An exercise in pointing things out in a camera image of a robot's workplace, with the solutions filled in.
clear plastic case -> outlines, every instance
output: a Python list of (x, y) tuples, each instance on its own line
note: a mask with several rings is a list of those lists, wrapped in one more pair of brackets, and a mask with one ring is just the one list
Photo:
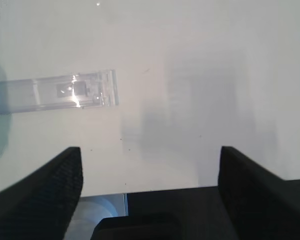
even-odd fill
[(118, 104), (114, 70), (0, 82), (0, 114)]

